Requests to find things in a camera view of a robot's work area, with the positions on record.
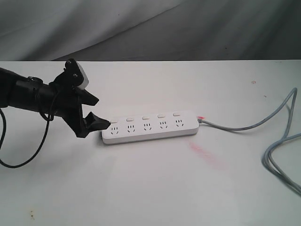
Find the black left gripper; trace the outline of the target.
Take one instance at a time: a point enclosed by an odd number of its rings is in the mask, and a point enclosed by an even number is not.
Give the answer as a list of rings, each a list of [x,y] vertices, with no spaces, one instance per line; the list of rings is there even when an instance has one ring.
[[[99,99],[87,90],[80,90],[72,86],[67,81],[66,75],[66,72],[63,72],[50,83],[58,93],[55,101],[57,114],[63,118],[76,137],[79,138],[85,138],[88,132],[108,129],[111,123],[92,112],[85,118],[83,117],[82,105],[95,106]]]

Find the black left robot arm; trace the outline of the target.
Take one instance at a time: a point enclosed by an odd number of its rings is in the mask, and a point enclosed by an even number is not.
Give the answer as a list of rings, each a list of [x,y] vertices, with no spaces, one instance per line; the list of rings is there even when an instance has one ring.
[[[36,77],[23,77],[15,72],[0,70],[0,106],[51,114],[61,117],[79,138],[110,126],[106,119],[90,112],[83,117],[82,105],[94,106],[97,97],[86,91],[87,76],[79,66],[65,67],[49,84]]]

